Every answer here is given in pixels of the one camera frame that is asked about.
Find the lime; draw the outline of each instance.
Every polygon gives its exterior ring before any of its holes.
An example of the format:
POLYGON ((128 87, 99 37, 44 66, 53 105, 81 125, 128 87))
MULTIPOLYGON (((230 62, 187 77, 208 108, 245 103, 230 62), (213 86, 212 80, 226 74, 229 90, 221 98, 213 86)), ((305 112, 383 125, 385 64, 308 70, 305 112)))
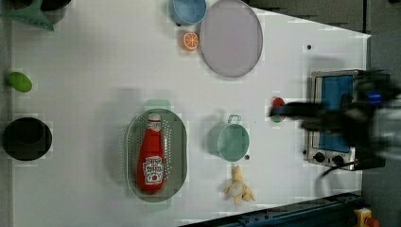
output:
POLYGON ((27 93, 32 89, 32 82, 23 73, 13 72, 9 74, 9 84, 15 88, 15 90, 27 93))

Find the pot handle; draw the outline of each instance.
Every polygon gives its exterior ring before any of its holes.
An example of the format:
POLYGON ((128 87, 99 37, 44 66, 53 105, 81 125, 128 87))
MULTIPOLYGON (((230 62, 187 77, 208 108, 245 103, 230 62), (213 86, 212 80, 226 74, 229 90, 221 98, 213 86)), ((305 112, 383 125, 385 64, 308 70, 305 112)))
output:
POLYGON ((236 117, 236 122, 233 123, 233 124, 238 124, 238 122, 241 121, 241 116, 240 116, 240 115, 231 114, 231 115, 228 117, 228 123, 229 123, 229 124, 232 124, 231 122, 233 121, 233 117, 236 117))

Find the orange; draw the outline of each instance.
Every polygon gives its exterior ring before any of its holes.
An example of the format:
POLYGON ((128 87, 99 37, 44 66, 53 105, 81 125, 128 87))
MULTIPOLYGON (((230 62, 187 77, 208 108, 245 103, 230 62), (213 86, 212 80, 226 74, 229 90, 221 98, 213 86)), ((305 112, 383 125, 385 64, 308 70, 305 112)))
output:
POLYGON ((197 49, 199 42, 198 35, 193 32, 188 32, 183 35, 183 49, 186 51, 197 49))

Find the oven knob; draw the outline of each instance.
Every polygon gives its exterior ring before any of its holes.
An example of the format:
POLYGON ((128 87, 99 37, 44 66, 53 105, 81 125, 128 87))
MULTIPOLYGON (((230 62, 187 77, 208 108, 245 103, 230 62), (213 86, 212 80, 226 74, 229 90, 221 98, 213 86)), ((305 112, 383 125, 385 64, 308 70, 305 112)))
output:
POLYGON ((333 163, 334 163, 336 166, 341 166, 341 165, 344 164, 344 159, 343 159, 341 156, 339 156, 339 155, 337 155, 336 157, 332 158, 331 160, 333 160, 333 163))
POLYGON ((325 159, 324 154, 322 154, 322 153, 320 153, 320 152, 317 152, 317 153, 315 154, 315 156, 313 156, 313 158, 314 158, 316 161, 318 161, 319 163, 322 163, 322 162, 324 161, 324 159, 325 159))

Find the teal pot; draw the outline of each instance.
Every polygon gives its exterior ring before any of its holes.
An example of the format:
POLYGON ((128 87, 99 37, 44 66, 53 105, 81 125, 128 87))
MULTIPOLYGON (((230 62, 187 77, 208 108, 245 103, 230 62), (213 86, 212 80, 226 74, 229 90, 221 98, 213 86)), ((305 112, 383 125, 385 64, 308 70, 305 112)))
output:
POLYGON ((228 122, 216 124, 209 132, 210 151, 229 162, 236 162, 244 157, 250 145, 250 137, 244 127, 239 125, 241 116, 230 115, 228 122))

